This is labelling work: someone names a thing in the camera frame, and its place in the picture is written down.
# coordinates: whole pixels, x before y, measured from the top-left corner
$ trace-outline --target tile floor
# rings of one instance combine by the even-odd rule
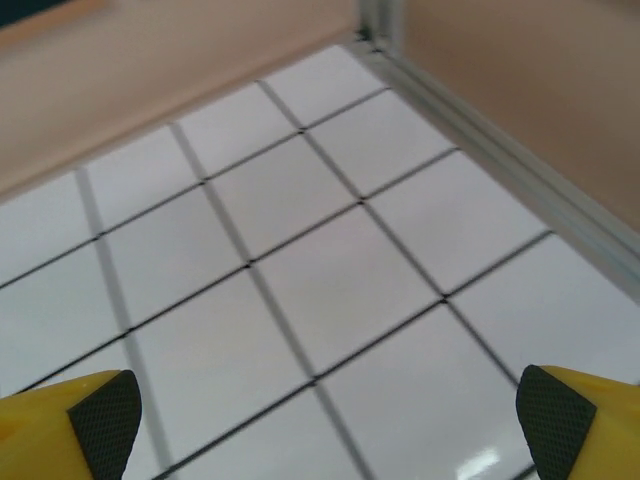
[[[132,368],[128,480],[526,477],[637,305],[340,47],[0,206],[0,391]]]

